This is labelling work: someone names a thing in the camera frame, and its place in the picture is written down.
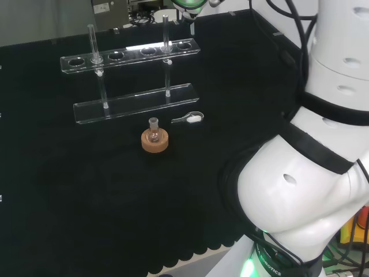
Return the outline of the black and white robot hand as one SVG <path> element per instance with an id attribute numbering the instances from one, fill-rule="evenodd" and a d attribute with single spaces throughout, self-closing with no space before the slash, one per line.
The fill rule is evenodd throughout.
<path id="1" fill-rule="evenodd" d="M 171 2 L 182 14 L 184 21 L 193 23 L 206 4 L 215 8 L 220 5 L 223 0 L 172 0 Z"/>

